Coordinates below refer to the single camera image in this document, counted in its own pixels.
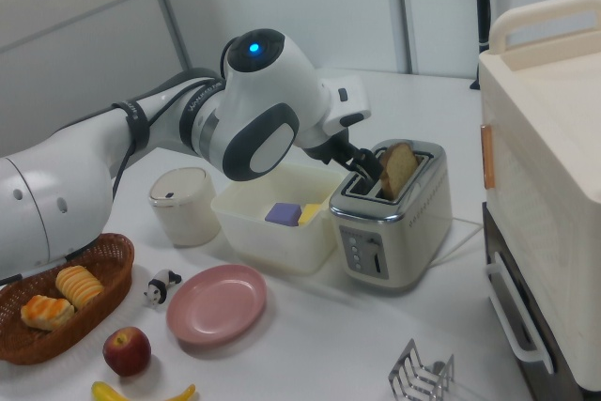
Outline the white gripper black mount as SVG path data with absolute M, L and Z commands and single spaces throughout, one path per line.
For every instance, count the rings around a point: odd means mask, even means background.
M 383 167 L 369 149 L 349 141 L 349 128 L 371 115 L 371 105 L 359 76 L 319 79 L 316 119 L 301 132 L 301 149 L 312 159 L 328 164 L 335 161 L 376 183 Z

